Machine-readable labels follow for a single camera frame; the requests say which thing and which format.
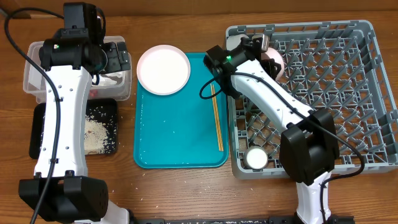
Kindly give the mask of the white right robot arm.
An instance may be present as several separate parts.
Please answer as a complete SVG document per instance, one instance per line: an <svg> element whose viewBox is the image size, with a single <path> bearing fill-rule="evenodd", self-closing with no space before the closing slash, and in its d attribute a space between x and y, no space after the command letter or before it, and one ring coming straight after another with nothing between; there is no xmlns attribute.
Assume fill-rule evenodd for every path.
<svg viewBox="0 0 398 224"><path fill-rule="evenodd" d="M364 170L364 159L351 144L341 139L332 114L316 110L295 99L278 79L284 61L269 47L264 34L233 37L235 48L219 45L207 50L203 63L220 90L233 98L249 98L280 133L279 161L296 183L298 207L287 223L354 223L353 217L339 217L328 207L328 184L333 180L354 177ZM347 146L360 160L358 170L332 175L340 155L339 143Z"/></svg>

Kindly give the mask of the cooked rice pile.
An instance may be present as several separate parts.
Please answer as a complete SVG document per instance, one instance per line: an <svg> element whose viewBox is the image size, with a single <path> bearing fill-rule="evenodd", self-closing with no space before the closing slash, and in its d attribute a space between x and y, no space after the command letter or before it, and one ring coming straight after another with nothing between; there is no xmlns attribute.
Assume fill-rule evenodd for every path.
<svg viewBox="0 0 398 224"><path fill-rule="evenodd" d="M117 109L113 106L87 108L85 115L85 154L112 154L118 140Z"/></svg>

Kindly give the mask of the grey bowl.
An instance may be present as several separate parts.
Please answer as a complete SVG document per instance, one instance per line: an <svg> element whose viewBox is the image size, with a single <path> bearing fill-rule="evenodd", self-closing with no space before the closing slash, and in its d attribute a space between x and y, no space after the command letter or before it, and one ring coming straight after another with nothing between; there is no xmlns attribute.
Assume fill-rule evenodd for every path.
<svg viewBox="0 0 398 224"><path fill-rule="evenodd" d="M249 40L249 37L246 34L239 34L239 35L231 35L226 39L226 49L227 51L232 51L236 48L241 47L241 41Z"/></svg>

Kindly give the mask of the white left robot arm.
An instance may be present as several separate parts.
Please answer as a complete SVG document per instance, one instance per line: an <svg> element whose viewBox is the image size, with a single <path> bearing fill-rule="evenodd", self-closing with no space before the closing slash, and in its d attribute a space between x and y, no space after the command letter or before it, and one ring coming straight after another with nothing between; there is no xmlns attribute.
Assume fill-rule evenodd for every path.
<svg viewBox="0 0 398 224"><path fill-rule="evenodd" d="M132 223L133 214L110 201L106 182L88 176L84 135L88 95L100 75L129 71L124 42L104 41L106 19L93 4L63 6L64 26L44 41L33 67L45 78L43 139L32 179L19 196L32 218L59 223Z"/></svg>

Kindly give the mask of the white cup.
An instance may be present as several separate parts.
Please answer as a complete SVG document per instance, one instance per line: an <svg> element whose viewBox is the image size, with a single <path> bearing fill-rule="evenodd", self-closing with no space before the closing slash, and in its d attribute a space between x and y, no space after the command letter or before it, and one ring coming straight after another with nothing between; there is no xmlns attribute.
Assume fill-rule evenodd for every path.
<svg viewBox="0 0 398 224"><path fill-rule="evenodd" d="M264 148L251 146L244 154L244 164L254 170L261 170L268 164L268 155Z"/></svg>

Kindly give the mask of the white tissue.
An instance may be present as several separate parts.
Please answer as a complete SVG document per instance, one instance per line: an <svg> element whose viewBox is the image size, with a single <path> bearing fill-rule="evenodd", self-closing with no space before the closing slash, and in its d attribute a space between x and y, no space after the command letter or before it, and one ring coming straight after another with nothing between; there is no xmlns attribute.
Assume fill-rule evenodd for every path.
<svg viewBox="0 0 398 224"><path fill-rule="evenodd" d="M93 86L113 86L120 84L124 78L124 72L93 75Z"/></svg>

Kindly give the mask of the red snack wrapper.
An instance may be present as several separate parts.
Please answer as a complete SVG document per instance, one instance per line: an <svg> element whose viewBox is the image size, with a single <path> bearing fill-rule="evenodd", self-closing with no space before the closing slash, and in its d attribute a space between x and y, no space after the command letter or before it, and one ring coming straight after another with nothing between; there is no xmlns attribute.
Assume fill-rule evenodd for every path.
<svg viewBox="0 0 398 224"><path fill-rule="evenodd" d="M96 98L97 94L98 94L97 90L90 90L89 97L90 98Z"/></svg>

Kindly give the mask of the large pink plate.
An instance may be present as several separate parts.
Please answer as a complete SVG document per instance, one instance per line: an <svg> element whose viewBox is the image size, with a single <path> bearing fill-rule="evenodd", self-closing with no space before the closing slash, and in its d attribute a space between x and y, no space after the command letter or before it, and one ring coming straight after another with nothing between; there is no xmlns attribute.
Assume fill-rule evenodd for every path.
<svg viewBox="0 0 398 224"><path fill-rule="evenodd" d="M172 45L156 45L146 50L136 70L141 86L155 95L180 91L187 84L190 72L188 57Z"/></svg>

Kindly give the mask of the small pink plate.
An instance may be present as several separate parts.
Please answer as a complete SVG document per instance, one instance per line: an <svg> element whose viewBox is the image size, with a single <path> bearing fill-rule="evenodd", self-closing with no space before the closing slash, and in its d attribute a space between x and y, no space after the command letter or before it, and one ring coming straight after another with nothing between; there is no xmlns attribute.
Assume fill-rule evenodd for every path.
<svg viewBox="0 0 398 224"><path fill-rule="evenodd" d="M261 58L263 60L273 60L275 63L275 72L272 74L272 77L275 81L278 81L282 75L284 74L284 60L280 53L277 50L269 47L266 52L262 53Z"/></svg>

